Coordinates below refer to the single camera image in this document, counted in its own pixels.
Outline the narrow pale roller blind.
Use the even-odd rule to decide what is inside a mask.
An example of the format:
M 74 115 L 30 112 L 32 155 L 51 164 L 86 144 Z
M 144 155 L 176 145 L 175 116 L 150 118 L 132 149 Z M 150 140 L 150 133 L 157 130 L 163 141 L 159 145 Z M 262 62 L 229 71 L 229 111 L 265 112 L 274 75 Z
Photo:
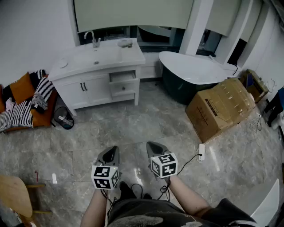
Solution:
M 214 0 L 206 29 L 228 36 L 234 25 L 241 0 Z

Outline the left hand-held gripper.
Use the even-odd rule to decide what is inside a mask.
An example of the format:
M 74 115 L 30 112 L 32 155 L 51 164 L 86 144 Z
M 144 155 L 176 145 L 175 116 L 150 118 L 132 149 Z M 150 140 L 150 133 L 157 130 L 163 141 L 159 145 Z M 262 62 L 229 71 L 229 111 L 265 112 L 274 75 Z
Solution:
M 113 190 L 120 180 L 119 148 L 113 146 L 103 150 L 91 170 L 91 179 L 96 189 Z

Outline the white vanity cabinet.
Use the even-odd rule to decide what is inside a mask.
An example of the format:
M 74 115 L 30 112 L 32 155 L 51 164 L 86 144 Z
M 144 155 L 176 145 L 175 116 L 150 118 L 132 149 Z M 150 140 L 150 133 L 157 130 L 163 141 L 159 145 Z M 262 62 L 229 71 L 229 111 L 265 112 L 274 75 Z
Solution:
M 75 116 L 77 115 L 77 109 L 114 103 L 112 102 L 109 85 L 110 73 L 131 70 L 135 72 L 136 77 L 140 80 L 141 66 L 137 65 L 89 71 L 57 79 L 52 81 L 52 83 L 67 108 L 72 115 Z M 82 91 L 80 83 L 82 83 L 85 91 Z M 139 102 L 139 87 L 137 93 L 135 93 L 135 99 L 133 100 L 134 105 L 137 106 Z

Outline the large taped cardboard box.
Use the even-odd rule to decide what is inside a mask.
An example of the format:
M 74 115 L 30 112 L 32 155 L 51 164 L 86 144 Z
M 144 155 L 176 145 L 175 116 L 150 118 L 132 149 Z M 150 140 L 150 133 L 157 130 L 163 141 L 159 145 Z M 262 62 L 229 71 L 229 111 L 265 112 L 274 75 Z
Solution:
M 237 78 L 229 78 L 211 89 L 199 91 L 186 108 L 203 144 L 246 119 L 255 101 Z

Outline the black and white striped blanket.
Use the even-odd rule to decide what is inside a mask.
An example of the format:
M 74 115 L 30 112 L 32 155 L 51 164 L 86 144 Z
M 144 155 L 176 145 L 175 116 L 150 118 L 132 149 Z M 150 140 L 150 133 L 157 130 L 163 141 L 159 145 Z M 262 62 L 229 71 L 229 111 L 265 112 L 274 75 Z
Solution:
M 0 132 L 12 127 L 33 127 L 31 113 L 31 99 L 15 104 L 12 110 L 0 113 Z

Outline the white soap dish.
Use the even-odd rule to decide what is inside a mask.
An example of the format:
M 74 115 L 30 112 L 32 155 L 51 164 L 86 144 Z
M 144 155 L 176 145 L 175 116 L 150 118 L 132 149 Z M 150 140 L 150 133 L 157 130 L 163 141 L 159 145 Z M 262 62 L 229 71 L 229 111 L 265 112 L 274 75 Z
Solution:
M 117 46 L 121 48 L 126 48 L 128 45 L 131 44 L 133 44 L 132 39 L 122 39 L 118 41 Z

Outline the orange cushion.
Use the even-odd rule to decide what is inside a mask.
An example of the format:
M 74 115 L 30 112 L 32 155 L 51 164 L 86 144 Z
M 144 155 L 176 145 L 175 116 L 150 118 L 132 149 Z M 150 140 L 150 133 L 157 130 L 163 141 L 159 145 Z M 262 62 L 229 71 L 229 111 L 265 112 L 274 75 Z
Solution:
M 9 86 L 17 104 L 31 98 L 35 92 L 28 72 Z

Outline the person's left forearm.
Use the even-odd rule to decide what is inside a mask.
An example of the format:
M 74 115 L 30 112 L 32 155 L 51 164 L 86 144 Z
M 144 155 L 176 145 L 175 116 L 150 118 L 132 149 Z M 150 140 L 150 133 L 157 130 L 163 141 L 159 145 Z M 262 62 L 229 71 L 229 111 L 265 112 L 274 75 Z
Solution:
M 80 227 L 104 227 L 106 219 L 107 198 L 96 189 L 88 205 Z

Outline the person's black shirt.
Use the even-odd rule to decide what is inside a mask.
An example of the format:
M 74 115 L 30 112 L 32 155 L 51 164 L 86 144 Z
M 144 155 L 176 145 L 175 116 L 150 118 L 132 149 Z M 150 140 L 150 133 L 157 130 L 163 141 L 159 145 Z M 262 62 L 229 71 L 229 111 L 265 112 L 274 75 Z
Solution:
M 107 227 L 259 227 L 228 199 L 201 217 L 186 214 L 165 200 L 127 199 L 110 211 Z

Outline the white panel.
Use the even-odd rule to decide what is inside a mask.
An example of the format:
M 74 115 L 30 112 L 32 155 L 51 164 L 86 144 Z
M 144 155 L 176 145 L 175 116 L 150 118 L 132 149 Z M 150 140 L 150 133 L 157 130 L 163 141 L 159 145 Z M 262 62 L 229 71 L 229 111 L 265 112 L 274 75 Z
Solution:
M 253 218 L 259 227 L 266 227 L 276 214 L 280 200 L 279 179 L 251 188 L 235 205 Z

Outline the white power strip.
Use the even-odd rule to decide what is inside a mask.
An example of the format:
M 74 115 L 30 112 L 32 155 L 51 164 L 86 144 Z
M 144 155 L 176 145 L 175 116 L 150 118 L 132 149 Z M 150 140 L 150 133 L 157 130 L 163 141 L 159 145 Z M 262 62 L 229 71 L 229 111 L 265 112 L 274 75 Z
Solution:
M 197 161 L 199 163 L 203 162 L 205 160 L 205 145 L 199 144 L 198 150 L 197 150 Z

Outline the dark window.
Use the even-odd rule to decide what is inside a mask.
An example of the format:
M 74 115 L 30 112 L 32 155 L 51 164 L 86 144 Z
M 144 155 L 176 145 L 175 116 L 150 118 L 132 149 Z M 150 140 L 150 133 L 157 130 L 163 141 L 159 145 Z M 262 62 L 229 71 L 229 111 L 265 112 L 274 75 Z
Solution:
M 179 48 L 184 36 L 185 30 L 175 27 L 149 26 L 149 25 L 134 25 L 108 27 L 92 30 L 85 38 L 85 32 L 79 32 L 80 44 L 87 44 L 95 40 L 101 41 L 121 39 L 121 38 L 136 38 L 140 46 Z

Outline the orange sofa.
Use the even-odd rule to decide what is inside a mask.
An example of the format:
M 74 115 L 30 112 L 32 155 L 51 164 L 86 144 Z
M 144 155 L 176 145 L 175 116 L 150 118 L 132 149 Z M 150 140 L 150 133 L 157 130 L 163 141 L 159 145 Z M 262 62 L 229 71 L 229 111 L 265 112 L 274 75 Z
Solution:
M 45 70 L 40 69 L 38 71 L 29 73 L 30 75 L 30 80 L 32 82 L 32 85 L 34 87 L 34 89 L 36 90 L 40 80 L 42 77 L 46 77 L 48 78 L 48 75 L 46 74 Z M 12 101 L 15 102 L 15 99 L 13 97 L 13 94 L 11 92 L 10 86 L 6 86 L 3 87 L 0 84 L 0 113 L 4 112 L 6 110 L 6 101 L 8 98 L 12 98 Z M 51 124 L 51 118 L 54 112 L 54 108 L 55 108 L 55 103 L 56 103 L 56 99 L 57 99 L 57 92 L 55 90 L 55 88 L 53 89 L 48 102 L 47 102 L 47 110 L 44 113 L 39 113 L 36 110 L 32 110 L 31 109 L 31 113 L 33 115 L 33 128 L 34 127 L 39 127 L 39 126 L 49 126 Z M 0 133 L 5 133 L 8 131 L 14 131 L 14 130 L 20 130 L 20 129 L 24 129 L 24 128 L 28 128 L 28 127 L 12 127 L 9 128 L 5 131 L 2 131 Z

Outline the small printed cardboard box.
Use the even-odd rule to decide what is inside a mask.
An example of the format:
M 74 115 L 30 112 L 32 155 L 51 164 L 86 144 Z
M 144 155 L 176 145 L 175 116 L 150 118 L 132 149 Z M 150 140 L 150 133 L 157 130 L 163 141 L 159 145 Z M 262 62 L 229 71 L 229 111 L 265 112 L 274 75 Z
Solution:
M 258 103 L 267 93 L 268 88 L 255 71 L 247 69 L 241 75 L 240 82 Z

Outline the person's right forearm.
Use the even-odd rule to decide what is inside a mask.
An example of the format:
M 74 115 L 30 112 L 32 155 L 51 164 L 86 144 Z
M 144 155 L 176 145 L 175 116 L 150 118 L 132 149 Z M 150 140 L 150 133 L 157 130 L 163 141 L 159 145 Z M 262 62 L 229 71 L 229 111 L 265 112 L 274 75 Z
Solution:
M 177 175 L 170 178 L 170 190 L 189 215 L 202 217 L 212 208 L 202 196 L 185 185 Z

